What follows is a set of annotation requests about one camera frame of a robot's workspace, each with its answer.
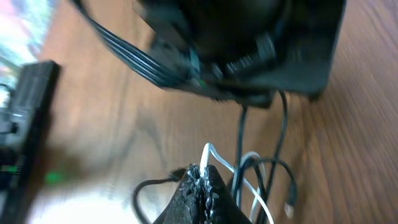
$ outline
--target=cable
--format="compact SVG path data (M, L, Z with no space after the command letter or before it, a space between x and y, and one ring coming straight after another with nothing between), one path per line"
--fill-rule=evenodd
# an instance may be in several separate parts
M246 170L249 167L249 165L252 164L253 161L255 161L255 160L256 160L255 158L248 157L245 161L242 161L242 163L241 163L242 165L241 165L240 170ZM257 182L259 184L259 186L257 188L257 193L262 198L264 198L264 193L265 193L264 179L262 178L260 168L259 168L259 166L254 166L253 168L254 168L254 171L256 173ZM238 194L237 194L237 198L236 198L237 199L236 201L237 201L237 204L238 204L239 208L242 207L242 194L241 194L242 182L243 182L243 176L241 175L241 176L238 177L238 184L237 184L237 186L238 186Z
M290 205L293 207L297 200L297 183L296 183L296 180L295 180L292 170L284 161L281 161L276 158L261 158L259 160L254 161L252 164L250 164L248 168L254 167L259 164L268 163L268 162L280 164L283 168L285 168L286 172L288 173L291 183L290 183L289 199L287 201L287 205Z
M207 164L209 163L209 152L210 152L210 147L209 143L207 143L203 148L203 152L201 154L201 159L200 159L199 172L201 177L205 176L206 167Z
M238 194L238 177L240 175L239 168L241 167L241 156L242 156L242 144L243 144L243 131L244 124L246 120L246 114L248 112L247 106L242 107L241 118L239 120L239 131L238 131L238 149L236 150L236 162L235 162L235 171L234 171L234 179L232 182L232 197L236 200L236 196Z
M175 182L175 179L173 178L168 178L168 179L162 179L162 180L147 180L142 183L140 183L136 189L134 189L134 193L132 194L132 207L139 219L139 221L142 224L149 224L148 219L144 216L142 213L141 209L138 206L138 193L139 191L149 185L155 185L155 184L163 184L167 182Z
M278 141L278 144L276 146L275 149L275 153L274 153L274 159L278 159L279 158L279 154L280 151L282 149L282 145L285 139L285 134L286 134L286 129L287 129L287 116L288 116L288 112L287 112L287 100L286 100L286 95L283 91L279 91L279 95L282 98L282 104L283 104L283 111L284 111L284 117L282 120L282 127L280 129L280 138ZM270 192L271 192L271 187L272 187L272 181L274 180L274 175L275 175L275 169L276 169L276 163L273 162L272 163L272 167L271 167L271 171L269 173L269 178L268 178L268 183L267 183L267 188L266 188L266 195L264 200L268 201ZM257 224L262 223L262 220L258 220L256 221Z
M261 156L260 156L258 153L256 153L256 152L248 152L248 153L246 153L246 154L242 157L242 162L245 163L246 160L247 160L248 158L250 158L250 157L251 157L251 158L256 158L256 159L260 159L260 158L261 158ZM262 193L262 192L260 191L260 184L263 185L263 180L266 178L266 175L267 175L267 173L266 173L266 167L265 167L264 164L261 164L261 171L262 171L262 179L259 180L259 187L257 188L257 193ZM253 219L254 219L254 213L255 213L255 211L256 211L256 208L257 208L257 198L254 198L253 203L252 203L252 205L251 205L250 216L249 216L249 220L250 220L251 222L252 222Z
M177 170L174 170L170 173L169 178L167 179L161 179L161 180L147 180L144 181L142 183L140 183L135 189L134 192L132 194L132 207L138 217L138 219L140 220L141 223L143 224L149 224L149 222L147 221L147 218L144 216L144 214L142 213L141 209L138 206L138 193L139 191L149 185L155 185L155 184L163 184L163 183L167 183L167 182L178 182L180 181L180 179L182 178L182 176L184 175L184 173L187 170L185 168L179 168Z
M87 19L91 26L97 31L105 45L115 56L121 59L132 70L150 81L158 87L176 87L185 81L185 77L175 74L167 67L159 64L153 58L131 45L125 40L120 39L109 30L94 21L88 14L86 7L81 0L71 0L72 3Z
M207 143L205 145L206 151L210 151L211 154L214 156L214 158L219 161L221 164L223 164L225 167L227 167L232 173L234 173L234 167L231 166L227 161L225 161L218 153L216 148L212 143ZM257 193L257 191L254 189L254 187L249 183L249 181L246 178L243 178L243 183L248 187L248 189L254 194L254 197L258 200L258 202L261 204L262 208L264 209L269 223L274 224L274 220L272 219L272 215L264 202L264 200L261 198L261 196Z

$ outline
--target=wood grain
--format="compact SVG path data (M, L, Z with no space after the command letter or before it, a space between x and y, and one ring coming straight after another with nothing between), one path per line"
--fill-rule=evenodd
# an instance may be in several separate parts
M128 0L92 0L97 20L145 49L151 30ZM289 96L281 158L297 176L292 220L283 213L289 178L277 168L270 209L277 223L398 222L398 3L350 0L324 97ZM38 189L27 223L136 223L130 199L143 180L199 162L206 142L234 161L240 108L188 93L163 91L130 71L62 1L42 58L63 66L48 138L32 179ZM244 151L271 156L282 105L250 109ZM231 174L214 159L221 175ZM61 184L42 184L50 171ZM255 182L252 173L249 180ZM154 220L175 184L145 188ZM252 195L244 192L249 213Z

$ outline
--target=cable bundle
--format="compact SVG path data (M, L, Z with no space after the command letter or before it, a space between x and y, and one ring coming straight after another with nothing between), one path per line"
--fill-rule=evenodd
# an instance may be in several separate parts
M234 173L233 179L230 180L228 183L228 186L231 188L231 194L233 195L234 199L236 200L236 203L238 207L241 206L241 190L242 190L242 183L244 183L249 190L254 194L254 200L252 203L252 208L251 208L251 214L250 214L250 221L252 222L254 219L254 214L256 212L256 205L259 202L261 206L263 207L263 210L260 211L260 213L257 216L256 223L267 223L267 219L269 220L270 224L274 224L274 220L272 219L272 215L266 205L266 202L269 198L269 194L271 191L272 187L272 181L274 178L274 172L275 172L275 167L277 164L281 165L288 173L291 183L290 183L290 188L289 188L289 197L288 200L285 204L285 212L289 218L292 218L293 212L294 212L294 206L297 200L297 183L295 181L295 177L293 175L293 172L291 171L290 167L283 161L279 159L279 154L280 150L282 149L282 144L285 138L286 134L286 129L287 129L287 100L285 93L280 91L279 92L281 97L282 97L282 102L284 106L284 118L282 122L282 129L281 129L281 134L279 138L278 145L275 150L274 157L265 157L261 158L260 155L256 152L248 152L247 154L243 155L242 154L242 141L243 141L243 131L244 131L244 121L246 119L246 113L247 113L247 108L243 108L243 112L241 114L241 119L239 120L239 134L238 134L238 150L237 150L237 161L236 161L236 167L234 168L232 165L230 165L228 162L226 162L218 153L217 150L215 149L214 145L208 143L206 144L205 148L203 149L202 157L200 160L200 175L203 177L205 175L205 169L206 166L208 165L208 160L210 153L220 162L222 163L225 167L227 167L232 173ZM271 168L271 173L269 176L267 188L264 188L264 179L266 176L266 168L264 166L265 163L272 163L272 168ZM259 187L257 190L254 189L254 187L244 178L244 173L247 169L249 168L254 168L256 171L256 176L257 180L259 182ZM178 179L168 179L167 181L178 181ZM143 214L141 213L138 203L137 203L137 196L138 196L138 191L140 191L141 188L143 188L145 185L149 184L156 184L156 180L151 180L147 182L141 183L134 191L133 193L133 209L136 211L137 216L139 217L140 221L142 223L149 223L145 218L143 218Z
M86 7L80 0L72 0L80 13L87 19L91 26L97 31L99 37L115 56L122 60L132 70L150 81L157 87L174 88L185 82L183 75L175 74L167 67L159 64L153 58L120 39L109 30L94 21L88 14Z

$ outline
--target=black power strip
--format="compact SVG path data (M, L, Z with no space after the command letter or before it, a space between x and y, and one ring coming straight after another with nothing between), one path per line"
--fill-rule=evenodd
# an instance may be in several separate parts
M24 66L0 111L0 223L23 222L20 207L59 73L53 61Z

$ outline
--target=black device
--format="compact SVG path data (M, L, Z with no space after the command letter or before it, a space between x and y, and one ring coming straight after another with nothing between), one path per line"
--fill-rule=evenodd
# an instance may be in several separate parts
M288 211L295 204L297 186L290 168L279 160L287 127L284 92L305 95L313 101L324 91L345 0L138 0L134 10L155 31L148 54L97 23L81 0L71 2L108 49L149 82L160 88L192 92L218 101L233 100L243 106L230 192L225 194L228 190L222 180L222 184L217 180L210 187L220 189L222 197L209 196L205 190L209 185L189 184L191 177L183 179L156 223L247 223L247 218L242 217L235 206L235 203L240 204L237 192L244 171L250 167L258 169L261 162L272 163L266 188L263 179L257 176L265 203L276 165L283 165L288 171L292 185L287 213L291 213ZM254 160L241 167L243 126L248 106L269 108L275 93L282 97L284 120L274 157ZM212 175L219 179L218 173L212 172ZM140 215L136 203L139 189L167 181L179 180L175 176L149 180L134 191L133 207L143 223L147 221ZM213 210L207 207L203 198L220 198L215 201L232 205ZM266 223L264 215L261 211L256 223Z
M21 218L27 181L60 73L53 61L25 65L0 111L0 223Z

